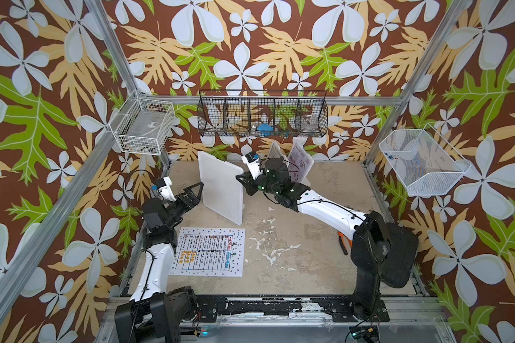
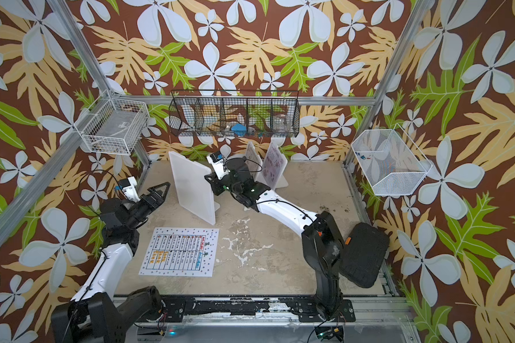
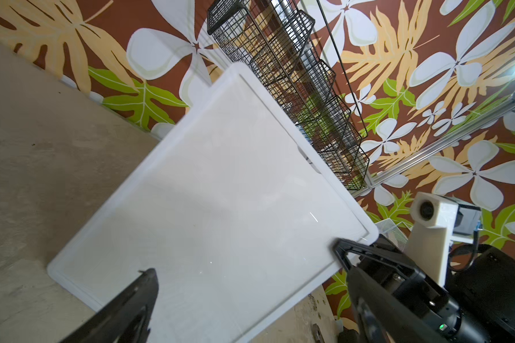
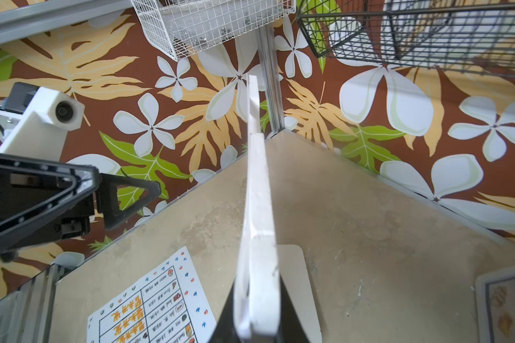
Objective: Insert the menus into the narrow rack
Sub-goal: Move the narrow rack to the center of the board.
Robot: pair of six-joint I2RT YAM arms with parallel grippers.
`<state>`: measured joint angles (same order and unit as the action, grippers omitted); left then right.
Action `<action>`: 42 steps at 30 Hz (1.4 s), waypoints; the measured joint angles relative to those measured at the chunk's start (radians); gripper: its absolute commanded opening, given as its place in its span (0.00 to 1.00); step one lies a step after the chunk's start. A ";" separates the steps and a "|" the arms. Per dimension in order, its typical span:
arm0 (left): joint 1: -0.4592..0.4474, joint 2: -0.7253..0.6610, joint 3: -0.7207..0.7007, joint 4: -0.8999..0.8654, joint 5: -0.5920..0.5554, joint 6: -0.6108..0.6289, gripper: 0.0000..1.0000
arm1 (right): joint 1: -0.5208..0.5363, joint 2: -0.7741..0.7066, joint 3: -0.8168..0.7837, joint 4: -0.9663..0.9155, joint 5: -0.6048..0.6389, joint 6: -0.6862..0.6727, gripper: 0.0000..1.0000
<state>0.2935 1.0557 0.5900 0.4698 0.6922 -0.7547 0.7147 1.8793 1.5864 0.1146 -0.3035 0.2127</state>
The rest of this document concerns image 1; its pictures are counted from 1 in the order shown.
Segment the dotted border table menu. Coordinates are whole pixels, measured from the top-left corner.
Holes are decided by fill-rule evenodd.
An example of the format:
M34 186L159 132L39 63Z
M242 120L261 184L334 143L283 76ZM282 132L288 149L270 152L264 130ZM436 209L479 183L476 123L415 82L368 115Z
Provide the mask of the dotted border table menu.
M244 254L244 229L183 227L170 275L242 277Z

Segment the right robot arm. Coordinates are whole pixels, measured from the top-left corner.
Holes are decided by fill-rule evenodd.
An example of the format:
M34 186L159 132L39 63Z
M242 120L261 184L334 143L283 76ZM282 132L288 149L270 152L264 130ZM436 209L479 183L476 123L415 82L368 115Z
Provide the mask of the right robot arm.
M375 211L359 212L322 197L309 186L294 182L281 158L243 156L248 171L236 176L246 193L262 192L270 201L306 214L333 227L350 243L350 258L357 267L352 314L371 320L380 302L380 284L400 289L410 279L418 238Z

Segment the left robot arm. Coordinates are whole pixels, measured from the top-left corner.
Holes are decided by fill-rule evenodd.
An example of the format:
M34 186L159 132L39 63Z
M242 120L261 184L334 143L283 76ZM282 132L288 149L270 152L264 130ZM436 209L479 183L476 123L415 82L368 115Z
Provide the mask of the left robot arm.
M180 324L197 314L197 298L189 286L167 291L167 280L177 249L176 227L202 199L202 182L173 194L170 177L155 187L158 196L147 200L142 218L145 264L130 301L117 307L114 323L120 342L179 342Z

